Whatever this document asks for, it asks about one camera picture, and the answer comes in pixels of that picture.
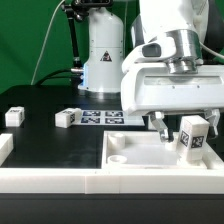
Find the cable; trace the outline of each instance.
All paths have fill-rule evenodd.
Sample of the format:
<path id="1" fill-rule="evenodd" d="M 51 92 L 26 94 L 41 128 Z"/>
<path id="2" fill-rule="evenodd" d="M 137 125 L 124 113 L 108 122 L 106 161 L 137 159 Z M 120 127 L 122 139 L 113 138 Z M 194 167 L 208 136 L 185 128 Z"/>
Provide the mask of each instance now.
<path id="1" fill-rule="evenodd" d="M 65 0 L 62 0 L 58 6 L 56 7 L 56 9 L 54 10 L 54 13 L 51 17 L 51 20 L 50 20 L 50 23 L 49 23 L 49 26 L 48 26 L 48 29 L 47 29 L 47 33 L 45 35 L 45 38 L 44 38 L 44 42 L 43 42 L 43 45 L 42 45 L 42 48 L 41 48 L 41 52 L 40 52 L 40 56 L 37 60 L 37 64 L 36 64 L 36 67 L 35 67 L 35 70 L 34 70 L 34 73 L 33 73 L 33 77 L 32 77 L 32 81 L 31 81 L 31 85 L 34 85 L 34 80 L 36 78 L 36 75 L 37 75 L 37 70 L 39 68 L 39 65 L 40 65 L 40 61 L 43 57 L 43 54 L 44 54 L 44 50 L 45 50 L 45 47 L 46 47 L 46 43 L 47 43 L 47 40 L 48 40 L 48 36 L 49 36 L 49 33 L 50 33 L 50 30 L 51 30 L 51 27 L 52 27 L 52 24 L 53 24 L 53 21 L 54 21 L 54 18 L 55 18 L 55 15 L 58 11 L 58 9 L 61 7 L 61 5 L 65 2 Z"/>
<path id="2" fill-rule="evenodd" d="M 50 73 L 49 75 L 45 76 L 44 78 L 40 79 L 35 86 L 40 86 L 45 80 L 51 78 L 52 76 L 55 76 L 57 74 L 65 73 L 65 72 L 71 72 L 71 69 L 62 69 L 62 70 L 57 70 L 55 72 Z"/>
<path id="3" fill-rule="evenodd" d="M 224 60 L 224 55 L 219 54 L 219 53 L 217 53 L 217 52 L 211 50 L 210 48 L 206 47 L 206 46 L 205 46 L 203 43 L 201 43 L 201 42 L 200 42 L 200 45 L 201 45 L 201 47 L 202 47 L 205 51 L 207 51 L 207 52 L 209 52 L 210 54 L 212 54 L 212 55 L 214 55 L 214 56 L 216 56 L 216 57 L 218 57 L 218 58 Z"/>
<path id="4" fill-rule="evenodd" d="M 124 43 L 123 43 L 123 56 L 125 55 L 125 45 L 126 45 L 126 26 L 127 26 L 127 16 L 128 16 L 128 1 L 125 4 L 124 12 Z"/>
<path id="5" fill-rule="evenodd" d="M 72 77 L 73 77 L 72 75 L 69 75 L 69 76 L 48 77 L 48 78 L 42 80 L 41 83 L 35 84 L 35 86 L 41 86 L 41 84 L 42 84 L 43 82 L 45 82 L 46 80 L 49 80 L 49 79 L 71 79 Z"/>

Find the white plastic part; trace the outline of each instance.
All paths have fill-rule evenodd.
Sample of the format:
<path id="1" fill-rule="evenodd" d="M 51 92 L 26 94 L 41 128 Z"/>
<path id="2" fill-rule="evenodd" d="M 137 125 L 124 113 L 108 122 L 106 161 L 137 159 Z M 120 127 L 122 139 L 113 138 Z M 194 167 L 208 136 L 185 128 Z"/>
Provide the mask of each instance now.
<path id="1" fill-rule="evenodd" d="M 94 173 L 89 172 L 85 178 L 86 194 L 119 194 L 120 176 L 119 174 L 110 175 L 105 170 L 98 170 Z"/>
<path id="2" fill-rule="evenodd" d="M 125 136 L 122 133 L 114 133 L 108 136 L 108 147 L 114 150 L 123 149 L 125 147 Z"/>
<path id="3" fill-rule="evenodd" d="M 224 108 L 223 80 L 221 65 L 199 66 L 198 74 L 183 76 L 169 74 L 165 63 L 134 64 L 121 83 L 122 109 L 143 116 Z"/>
<path id="4" fill-rule="evenodd" d="M 6 127 L 19 127 L 25 119 L 24 107 L 11 107 L 5 114 Z"/>
<path id="5" fill-rule="evenodd" d="M 123 78 L 123 23 L 105 8 L 89 11 L 90 53 L 80 90 L 118 93 Z"/>
<path id="6" fill-rule="evenodd" d="M 110 136 L 125 136 L 125 147 L 111 148 Z M 116 132 L 105 131 L 102 153 L 102 169 L 144 170 L 144 169 L 215 169 L 224 170 L 224 163 L 218 155 L 204 142 L 201 160 L 187 161 L 179 156 L 177 139 L 174 143 L 162 143 L 158 132 Z"/>
<path id="7" fill-rule="evenodd" d="M 182 117 L 177 141 L 177 152 L 182 160 L 202 160 L 208 129 L 209 122 L 198 115 Z"/>
<path id="8" fill-rule="evenodd" d="M 121 155 L 113 155 L 107 158 L 107 163 L 110 166 L 116 166 L 127 162 L 127 157 Z"/>
<path id="9" fill-rule="evenodd" d="M 200 25 L 200 21 L 195 20 L 198 30 L 201 30 L 200 40 L 204 39 L 208 16 L 207 0 L 141 0 L 140 12 L 145 43 L 164 32 L 180 29 L 196 31 L 194 17 L 199 14 L 203 16 L 203 24 Z"/>
<path id="10" fill-rule="evenodd" d="M 0 166 L 13 150 L 13 135 L 1 134 L 0 135 Z"/>
<path id="11" fill-rule="evenodd" d="M 55 114 L 55 126 L 61 128 L 68 128 L 72 124 L 80 121 L 82 110 L 79 108 L 68 108 Z"/>

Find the white tray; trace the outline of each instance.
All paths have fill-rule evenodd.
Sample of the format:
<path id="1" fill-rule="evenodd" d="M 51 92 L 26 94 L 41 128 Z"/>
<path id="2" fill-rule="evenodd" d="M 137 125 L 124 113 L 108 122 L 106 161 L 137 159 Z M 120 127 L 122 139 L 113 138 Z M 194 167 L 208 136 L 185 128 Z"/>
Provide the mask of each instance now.
<path id="1" fill-rule="evenodd" d="M 158 132 L 105 131 L 102 168 L 128 169 L 224 169 L 223 161 L 206 143 L 201 161 L 186 162 L 176 152 L 178 133 L 173 143 L 162 143 Z"/>

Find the white block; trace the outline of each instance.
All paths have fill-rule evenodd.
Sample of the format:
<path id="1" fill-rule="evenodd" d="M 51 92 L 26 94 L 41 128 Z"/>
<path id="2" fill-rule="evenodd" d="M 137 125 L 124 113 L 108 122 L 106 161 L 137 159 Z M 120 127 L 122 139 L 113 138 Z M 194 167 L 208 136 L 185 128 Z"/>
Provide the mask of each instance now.
<path id="1" fill-rule="evenodd" d="M 19 127 L 24 119 L 24 107 L 11 107 L 5 114 L 6 127 Z"/>
<path id="2" fill-rule="evenodd" d="M 202 159 L 208 129 L 209 122 L 198 115 L 182 117 L 177 141 L 181 159 L 189 162 Z"/>
<path id="3" fill-rule="evenodd" d="M 108 147 L 114 150 L 125 148 L 125 135 L 122 133 L 113 133 L 108 136 Z"/>
<path id="4" fill-rule="evenodd" d="M 55 126 L 61 128 L 68 128 L 72 124 L 81 119 L 82 110 L 79 108 L 68 108 L 55 114 Z"/>
<path id="5" fill-rule="evenodd" d="M 6 160 L 10 152 L 13 150 L 13 135 L 0 135 L 0 166 Z"/>

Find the black cable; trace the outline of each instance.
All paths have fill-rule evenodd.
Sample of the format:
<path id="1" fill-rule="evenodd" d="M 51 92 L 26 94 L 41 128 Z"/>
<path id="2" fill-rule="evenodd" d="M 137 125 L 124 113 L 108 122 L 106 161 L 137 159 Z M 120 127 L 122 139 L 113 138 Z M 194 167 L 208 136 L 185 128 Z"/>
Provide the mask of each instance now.
<path id="1" fill-rule="evenodd" d="M 61 70 L 57 70 L 55 72 L 52 72 L 48 75 L 46 75 L 44 78 L 40 79 L 35 86 L 40 86 L 44 81 L 46 81 L 47 79 L 49 79 L 52 76 L 55 76 L 57 74 L 61 74 L 61 73 L 66 73 L 66 72 L 71 72 L 71 69 L 61 69 Z"/>
<path id="2" fill-rule="evenodd" d="M 55 77 L 49 77 L 47 78 L 46 80 L 49 80 L 49 79 L 70 79 L 72 78 L 72 75 L 69 75 L 69 76 L 55 76 Z"/>
<path id="3" fill-rule="evenodd" d="M 70 30 L 70 37 L 72 42 L 72 52 L 73 52 L 73 66 L 74 67 L 82 67 L 82 62 L 79 57 L 79 50 L 78 50 L 78 40 L 76 35 L 76 28 L 75 28 L 75 12 L 70 4 L 64 4 L 63 10 L 65 11 L 68 19 L 69 30 Z"/>

